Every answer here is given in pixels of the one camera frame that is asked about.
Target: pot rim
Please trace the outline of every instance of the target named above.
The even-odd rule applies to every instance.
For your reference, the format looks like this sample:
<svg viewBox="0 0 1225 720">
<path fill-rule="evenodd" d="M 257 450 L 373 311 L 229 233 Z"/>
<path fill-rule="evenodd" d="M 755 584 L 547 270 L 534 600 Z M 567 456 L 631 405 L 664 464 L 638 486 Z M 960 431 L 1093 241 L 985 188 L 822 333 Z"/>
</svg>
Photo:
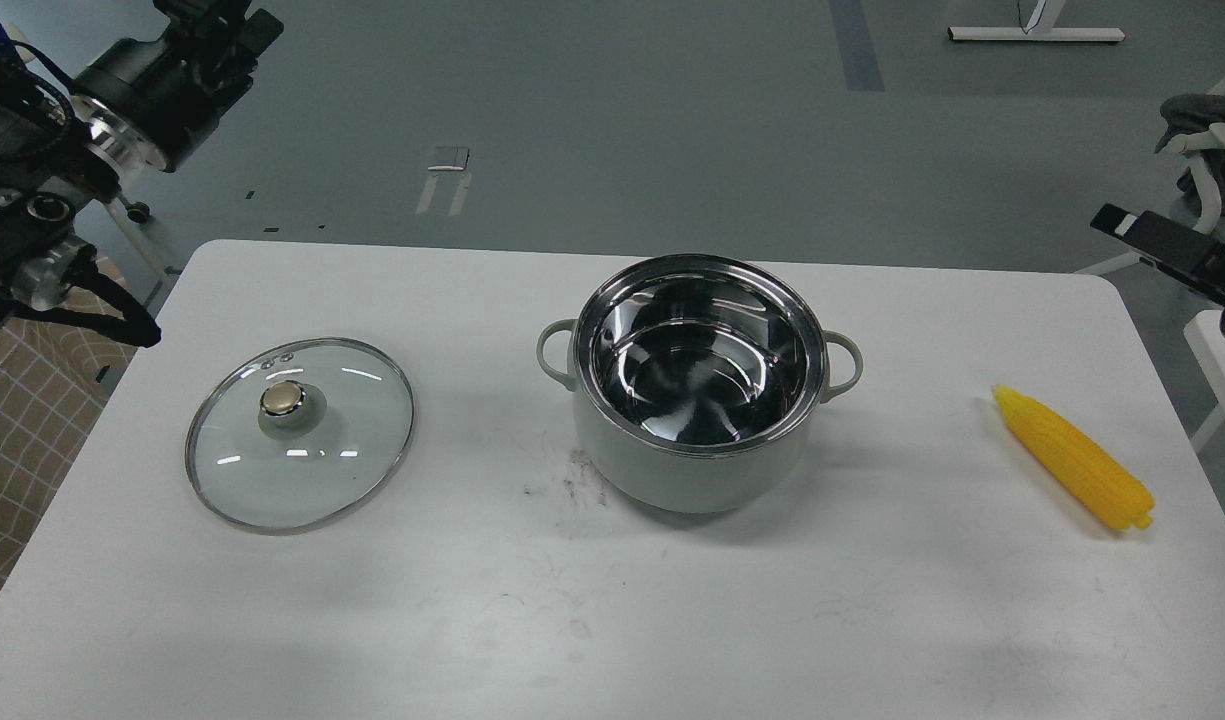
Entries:
<svg viewBox="0 0 1225 720">
<path fill-rule="evenodd" d="M 726 279 L 739 282 L 750 290 L 757 293 L 762 299 L 771 302 L 777 311 L 785 316 L 786 322 L 799 333 L 804 343 L 805 369 L 804 387 L 795 397 L 794 405 L 780 420 L 769 427 L 761 430 L 753 436 L 736 442 L 718 444 L 691 444 L 665 440 L 649 433 L 638 424 L 630 422 L 617 413 L 611 402 L 608 402 L 599 388 L 598 378 L 594 375 L 594 340 L 599 324 L 612 306 L 617 305 L 626 296 L 636 291 L 647 283 L 659 282 L 671 277 L 703 276 L 714 279 Z M 699 459 L 717 459 L 717 457 L 740 456 L 744 452 L 757 451 L 760 447 L 777 442 L 788 433 L 794 432 L 799 425 L 812 416 L 813 410 L 820 404 L 820 398 L 828 378 L 831 377 L 831 356 L 826 351 L 824 332 L 817 316 L 812 313 L 812 307 L 799 296 L 789 284 L 782 282 L 767 269 L 757 266 L 741 263 L 739 260 L 722 258 L 717 255 L 704 253 L 677 253 L 663 255 L 659 258 L 643 260 L 631 264 L 611 279 L 604 282 L 590 299 L 586 301 L 581 313 L 577 315 L 575 328 L 572 328 L 572 340 L 570 343 L 571 366 L 576 370 L 577 383 L 581 392 L 594 405 L 600 415 L 615 425 L 621 432 L 628 433 L 639 442 L 668 452 L 673 456 L 698 457 Z"/>
</svg>

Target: pot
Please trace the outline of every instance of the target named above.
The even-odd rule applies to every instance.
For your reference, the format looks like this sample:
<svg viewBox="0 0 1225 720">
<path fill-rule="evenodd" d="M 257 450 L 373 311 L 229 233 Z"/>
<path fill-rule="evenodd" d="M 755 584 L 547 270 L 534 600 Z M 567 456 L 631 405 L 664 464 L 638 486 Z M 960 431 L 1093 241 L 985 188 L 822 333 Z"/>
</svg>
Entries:
<svg viewBox="0 0 1225 720">
<path fill-rule="evenodd" d="M 561 332 L 566 372 L 544 358 Z M 833 386 L 831 343 L 855 366 Z M 577 440 L 604 478 L 679 512 L 730 511 L 780 482 L 816 407 L 862 373 L 856 343 L 822 331 L 790 287 L 712 255 L 622 269 L 540 333 L 537 361 L 575 396 Z"/>
</svg>

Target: white table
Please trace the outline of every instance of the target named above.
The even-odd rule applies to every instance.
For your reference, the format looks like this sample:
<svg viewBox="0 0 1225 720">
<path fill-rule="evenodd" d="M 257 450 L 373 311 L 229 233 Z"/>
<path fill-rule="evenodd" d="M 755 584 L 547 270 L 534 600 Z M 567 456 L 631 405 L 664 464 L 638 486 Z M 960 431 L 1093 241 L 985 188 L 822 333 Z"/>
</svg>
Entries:
<svg viewBox="0 0 1225 720">
<path fill-rule="evenodd" d="M 533 358 L 630 261 L 205 246 L 0 596 L 0 718 L 1225 719 L 1225 519 L 1109 283 L 764 264 L 867 375 L 780 487 L 686 518 L 581 464 Z M 183 438 L 315 336 L 405 369 L 410 454 L 336 523 L 245 533 Z M 1000 382 L 1137 471 L 1155 524 L 1101 529 Z"/>
</svg>

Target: chair leg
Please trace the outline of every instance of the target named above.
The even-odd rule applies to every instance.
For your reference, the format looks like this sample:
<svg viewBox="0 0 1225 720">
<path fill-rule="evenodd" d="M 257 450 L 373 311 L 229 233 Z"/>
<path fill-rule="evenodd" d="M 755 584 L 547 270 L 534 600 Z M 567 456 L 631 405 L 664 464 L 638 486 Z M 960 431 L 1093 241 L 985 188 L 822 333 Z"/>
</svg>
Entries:
<svg viewBox="0 0 1225 720">
<path fill-rule="evenodd" d="M 1102 260 L 1100 263 L 1089 264 L 1083 269 L 1074 269 L 1076 276 L 1109 276 L 1115 271 L 1121 271 L 1123 268 L 1129 268 L 1137 264 L 1140 260 L 1140 255 L 1136 252 L 1125 252 L 1123 255 L 1116 255 L 1114 258 Z"/>
<path fill-rule="evenodd" d="M 1207 420 L 1194 430 L 1193 436 L 1189 438 L 1189 446 L 1194 448 L 1194 454 L 1202 452 L 1207 447 L 1208 442 L 1212 442 L 1212 436 L 1215 436 L 1216 430 L 1221 427 L 1225 422 L 1225 411 L 1221 410 L 1220 405 L 1213 407 L 1212 413 L 1207 414 Z"/>
</svg>

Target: corn cob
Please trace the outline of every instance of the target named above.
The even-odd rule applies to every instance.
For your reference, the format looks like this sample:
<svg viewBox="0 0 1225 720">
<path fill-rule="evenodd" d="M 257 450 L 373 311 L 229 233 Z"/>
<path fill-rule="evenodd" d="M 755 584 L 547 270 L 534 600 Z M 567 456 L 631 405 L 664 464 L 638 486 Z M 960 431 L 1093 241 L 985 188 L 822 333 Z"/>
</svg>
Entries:
<svg viewBox="0 0 1225 720">
<path fill-rule="evenodd" d="M 1011 432 L 1099 520 L 1115 530 L 1150 527 L 1155 498 L 1101 446 L 1033 397 L 1003 386 L 993 393 Z"/>
</svg>

